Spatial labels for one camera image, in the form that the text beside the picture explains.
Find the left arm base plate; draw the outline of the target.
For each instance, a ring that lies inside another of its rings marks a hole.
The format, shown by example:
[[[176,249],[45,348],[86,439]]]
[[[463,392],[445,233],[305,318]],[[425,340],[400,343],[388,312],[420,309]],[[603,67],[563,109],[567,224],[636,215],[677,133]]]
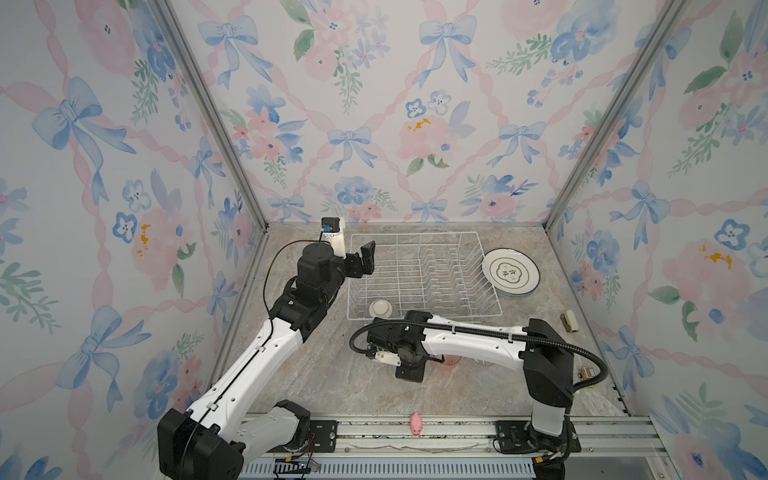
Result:
[[[310,420],[301,432],[301,450],[313,453],[334,453],[338,427],[339,422],[336,420]]]

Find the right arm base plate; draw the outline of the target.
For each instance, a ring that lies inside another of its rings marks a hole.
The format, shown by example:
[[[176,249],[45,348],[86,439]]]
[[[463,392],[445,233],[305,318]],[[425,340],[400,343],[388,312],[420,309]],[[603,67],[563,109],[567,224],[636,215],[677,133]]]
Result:
[[[536,431],[529,420],[501,420],[494,423],[494,448],[502,454],[553,455],[563,453],[568,447],[570,453],[582,451],[580,440],[570,419],[563,424],[559,436],[550,436]]]

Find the pink plastic cup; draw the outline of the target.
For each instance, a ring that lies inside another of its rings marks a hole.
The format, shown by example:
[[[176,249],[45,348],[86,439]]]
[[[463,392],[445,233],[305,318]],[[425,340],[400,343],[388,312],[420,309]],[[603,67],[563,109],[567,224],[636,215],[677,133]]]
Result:
[[[438,367],[452,368],[461,362],[462,358],[455,355],[441,355],[437,361]]]

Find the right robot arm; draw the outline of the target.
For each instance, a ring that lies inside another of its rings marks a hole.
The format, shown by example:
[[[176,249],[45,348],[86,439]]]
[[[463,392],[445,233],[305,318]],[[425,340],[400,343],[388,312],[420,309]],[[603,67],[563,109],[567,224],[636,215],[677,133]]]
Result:
[[[565,431],[575,390],[575,353],[543,320],[531,319],[524,327],[493,327],[409,311],[403,319],[375,318],[363,333],[367,346],[355,350],[394,363],[396,376],[412,382],[423,380],[429,361],[447,356],[520,372],[533,401],[530,429],[551,439]]]

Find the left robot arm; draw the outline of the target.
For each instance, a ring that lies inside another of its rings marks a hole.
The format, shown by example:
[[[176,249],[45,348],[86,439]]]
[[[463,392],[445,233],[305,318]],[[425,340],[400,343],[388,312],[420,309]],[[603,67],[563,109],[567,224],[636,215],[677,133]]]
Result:
[[[288,400],[255,420],[245,416],[281,365],[325,319],[342,285],[375,271],[376,244],[346,252],[339,237],[306,243],[296,274],[268,311],[251,345],[185,411],[171,409],[157,427],[159,470],[170,479],[235,479],[272,450],[310,445],[310,412]]]

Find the white plate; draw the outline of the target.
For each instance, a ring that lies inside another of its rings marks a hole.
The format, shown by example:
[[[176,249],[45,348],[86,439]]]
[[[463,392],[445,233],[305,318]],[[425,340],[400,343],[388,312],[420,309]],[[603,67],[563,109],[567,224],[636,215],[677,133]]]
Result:
[[[482,272],[494,288],[513,296],[532,293],[541,280],[536,263],[526,254],[509,248],[498,248],[485,254]]]

